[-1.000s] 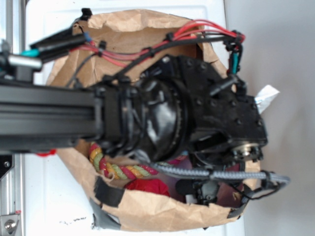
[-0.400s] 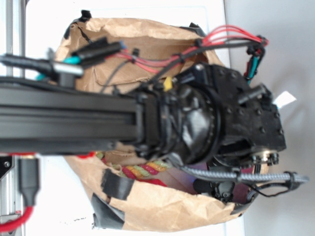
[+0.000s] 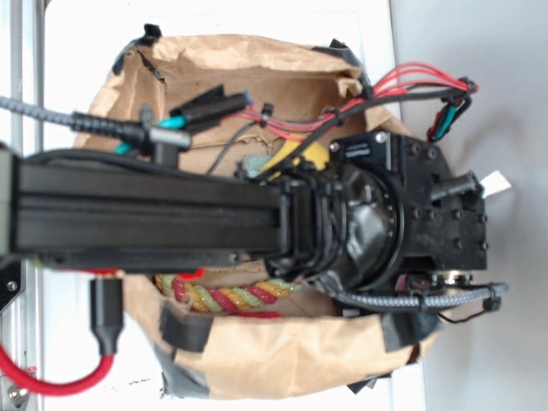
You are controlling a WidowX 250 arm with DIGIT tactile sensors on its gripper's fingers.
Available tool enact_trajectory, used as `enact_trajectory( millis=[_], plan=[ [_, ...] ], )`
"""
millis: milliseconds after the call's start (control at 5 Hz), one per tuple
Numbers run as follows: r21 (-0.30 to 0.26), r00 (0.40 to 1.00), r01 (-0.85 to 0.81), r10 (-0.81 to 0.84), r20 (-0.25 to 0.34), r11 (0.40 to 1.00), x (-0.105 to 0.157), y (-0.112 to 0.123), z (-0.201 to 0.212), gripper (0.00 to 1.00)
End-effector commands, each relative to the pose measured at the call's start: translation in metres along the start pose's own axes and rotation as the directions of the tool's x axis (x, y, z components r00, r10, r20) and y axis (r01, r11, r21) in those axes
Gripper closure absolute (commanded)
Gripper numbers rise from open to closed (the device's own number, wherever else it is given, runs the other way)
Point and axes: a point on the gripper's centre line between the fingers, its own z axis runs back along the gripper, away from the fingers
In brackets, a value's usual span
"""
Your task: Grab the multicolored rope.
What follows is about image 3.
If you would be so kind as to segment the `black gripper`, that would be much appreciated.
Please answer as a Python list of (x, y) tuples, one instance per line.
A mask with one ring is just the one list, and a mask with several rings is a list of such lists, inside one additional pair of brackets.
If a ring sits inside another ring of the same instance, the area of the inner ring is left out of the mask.
[(438, 146), (387, 131), (335, 140), (331, 161), (345, 182), (363, 182), (370, 204), (360, 217), (371, 274), (483, 271), (487, 267), (484, 188), (454, 176)]

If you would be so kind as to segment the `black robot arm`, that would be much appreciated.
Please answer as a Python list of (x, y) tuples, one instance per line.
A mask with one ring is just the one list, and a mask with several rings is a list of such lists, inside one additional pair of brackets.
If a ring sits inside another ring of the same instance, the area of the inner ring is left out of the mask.
[(203, 176), (84, 150), (1, 152), (1, 261), (183, 273), (260, 259), (335, 294), (487, 267), (483, 188), (437, 146), (385, 131), (333, 141), (322, 170)]

